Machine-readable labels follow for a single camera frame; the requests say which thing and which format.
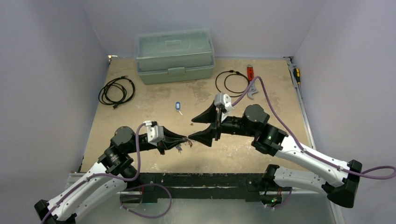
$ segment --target white wall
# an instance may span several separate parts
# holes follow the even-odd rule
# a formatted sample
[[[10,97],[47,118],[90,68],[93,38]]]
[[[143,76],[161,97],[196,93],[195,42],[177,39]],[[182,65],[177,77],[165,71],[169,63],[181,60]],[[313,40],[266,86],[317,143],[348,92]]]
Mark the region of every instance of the white wall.
[[[292,56],[324,0],[82,0],[108,54],[134,56],[137,34],[210,29],[216,56]]]
[[[78,0],[0,1],[1,223],[39,223],[78,168],[107,60]]]
[[[396,165],[395,12],[394,0],[328,0],[295,55],[318,150],[363,169]],[[395,188],[361,179],[347,223],[395,223]]]

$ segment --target plastic storage box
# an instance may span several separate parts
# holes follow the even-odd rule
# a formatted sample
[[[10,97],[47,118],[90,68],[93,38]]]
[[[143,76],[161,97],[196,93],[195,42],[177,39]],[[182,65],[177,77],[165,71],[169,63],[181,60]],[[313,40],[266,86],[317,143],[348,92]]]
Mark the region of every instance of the plastic storage box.
[[[138,35],[135,46],[137,73],[144,84],[210,78],[215,67],[207,30]]]

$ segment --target coiled black cable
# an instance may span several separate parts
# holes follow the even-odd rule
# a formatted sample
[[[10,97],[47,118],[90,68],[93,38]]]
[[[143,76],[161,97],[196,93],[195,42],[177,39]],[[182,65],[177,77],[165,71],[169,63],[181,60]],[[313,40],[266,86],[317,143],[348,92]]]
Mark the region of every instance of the coiled black cable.
[[[125,89],[125,87],[119,83],[116,83],[119,80],[128,80],[128,82],[131,84],[132,86],[132,94],[129,98],[127,98],[127,90]],[[113,101],[111,100],[108,96],[107,96],[107,92],[109,91],[110,87],[117,87],[118,89],[120,89],[122,91],[122,98],[118,101]],[[132,82],[132,80],[130,80],[129,78],[127,78],[127,76],[121,76],[119,78],[115,78],[113,80],[111,80],[110,82],[108,82],[99,92],[98,95],[98,99],[99,102],[101,104],[104,105],[108,105],[108,106],[113,106],[113,108],[117,108],[119,105],[124,104],[126,102],[129,102],[130,100],[132,100],[132,98],[135,95],[135,84]]]
[[[221,92],[220,89],[219,89],[219,87],[217,86],[217,79],[219,78],[219,76],[220,76],[221,74],[224,74],[224,73],[227,73],[227,72],[232,73],[232,74],[226,76],[226,78],[224,79],[224,87],[225,87],[228,91],[230,91],[230,92],[232,92],[232,93],[237,93],[237,94],[238,94],[238,93],[241,93],[240,95],[235,95],[235,96],[230,96],[230,97],[240,97],[240,96],[242,95],[242,93],[244,92],[244,90],[241,91],[241,92],[232,91],[232,90],[230,90],[230,89],[227,87],[227,85],[226,85],[226,81],[227,81],[228,77],[230,77],[230,76],[241,76],[241,77],[244,77],[244,78],[246,79],[246,81],[247,81],[247,86],[249,85],[249,79],[248,79],[245,75],[243,75],[242,73],[240,73],[240,72],[238,72],[238,71],[229,70],[229,71],[224,71],[224,72],[221,72],[220,74],[218,74],[217,77],[216,77],[216,80],[214,81],[214,84],[216,85],[216,89],[217,89],[219,92]]]

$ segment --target blue key fob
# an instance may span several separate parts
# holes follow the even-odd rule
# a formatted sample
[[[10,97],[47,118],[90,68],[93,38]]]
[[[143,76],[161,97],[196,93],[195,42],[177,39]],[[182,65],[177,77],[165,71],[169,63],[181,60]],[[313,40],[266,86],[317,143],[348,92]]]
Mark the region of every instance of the blue key fob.
[[[180,102],[176,102],[176,110],[180,111]]]

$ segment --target red tool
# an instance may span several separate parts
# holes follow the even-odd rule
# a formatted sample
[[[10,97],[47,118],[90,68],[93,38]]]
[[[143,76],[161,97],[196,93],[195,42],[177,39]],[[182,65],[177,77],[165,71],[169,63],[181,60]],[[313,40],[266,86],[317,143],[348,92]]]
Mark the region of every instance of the red tool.
[[[249,80],[249,82],[251,82],[254,77],[255,77],[255,73],[253,72],[253,66],[251,64],[248,64],[247,79]],[[249,91],[247,92],[247,97],[249,97],[249,99],[253,99],[253,94],[255,93],[258,93],[258,90],[256,89],[255,84],[253,83]]]
[[[247,65],[247,79],[252,81],[255,77],[255,73],[253,72],[253,66],[251,64]]]

